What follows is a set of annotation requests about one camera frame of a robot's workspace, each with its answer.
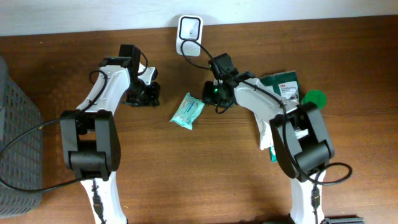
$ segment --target white wall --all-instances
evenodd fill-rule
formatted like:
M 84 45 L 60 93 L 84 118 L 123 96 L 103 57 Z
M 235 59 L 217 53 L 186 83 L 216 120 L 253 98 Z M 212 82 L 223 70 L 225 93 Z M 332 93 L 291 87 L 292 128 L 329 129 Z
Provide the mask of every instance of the white wall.
M 0 35 L 398 14 L 398 0 L 0 0 Z

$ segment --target green circle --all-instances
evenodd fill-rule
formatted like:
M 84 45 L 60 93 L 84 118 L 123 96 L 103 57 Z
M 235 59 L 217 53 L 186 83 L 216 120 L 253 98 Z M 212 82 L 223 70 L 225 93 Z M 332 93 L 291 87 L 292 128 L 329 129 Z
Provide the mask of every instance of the green circle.
M 310 90 L 301 101 L 301 104 L 306 104 L 308 102 L 315 103 L 318 109 L 322 110 L 325 108 L 328 100 L 326 95 L 320 90 Z

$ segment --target white label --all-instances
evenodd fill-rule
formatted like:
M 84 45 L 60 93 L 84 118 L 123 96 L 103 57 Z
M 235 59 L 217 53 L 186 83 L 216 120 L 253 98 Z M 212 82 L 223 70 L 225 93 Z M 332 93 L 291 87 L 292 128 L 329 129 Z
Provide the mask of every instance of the white label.
M 279 84 L 280 95 L 288 100 L 299 102 L 299 86 L 296 81 Z

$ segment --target brown table surface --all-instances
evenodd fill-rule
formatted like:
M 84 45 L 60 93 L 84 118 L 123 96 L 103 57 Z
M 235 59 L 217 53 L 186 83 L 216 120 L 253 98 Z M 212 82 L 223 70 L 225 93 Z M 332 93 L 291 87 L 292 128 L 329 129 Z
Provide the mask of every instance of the brown table surface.
M 120 105 L 118 189 L 130 223 L 234 223 L 271 220 L 291 208 L 289 178 L 259 149 L 253 114 L 207 106 L 193 131 L 169 120 L 190 92 L 212 79 L 175 52 L 176 28 L 1 37 L 10 76 L 44 119 L 76 108 L 92 85 L 88 72 L 120 44 L 136 44 L 159 70 L 158 108 Z M 322 111 L 336 149 L 332 161 L 353 177 L 323 194 L 327 216 L 398 222 L 398 16 L 205 26 L 202 43 L 227 52 L 240 71 L 261 76 L 296 70 L 304 91 L 328 97 Z M 196 59 L 206 64 L 202 54 Z M 63 163 L 59 126 L 45 129 L 44 185 L 74 178 Z M 343 175 L 331 169 L 326 180 Z M 38 209 L 4 223 L 93 223 L 80 184 L 44 195 Z

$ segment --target gray plastic bin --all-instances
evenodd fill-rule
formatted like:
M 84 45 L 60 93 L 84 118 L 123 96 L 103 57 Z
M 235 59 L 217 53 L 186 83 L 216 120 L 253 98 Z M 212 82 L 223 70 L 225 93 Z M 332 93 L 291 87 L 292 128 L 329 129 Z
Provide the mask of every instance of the gray plastic bin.
M 0 151 L 19 134 L 43 122 L 39 109 L 8 75 L 0 56 Z M 1 159 L 0 175 L 23 189 L 42 188 L 43 133 L 37 130 L 13 145 Z M 25 194 L 0 184 L 0 218 L 23 215 L 39 206 L 42 194 Z

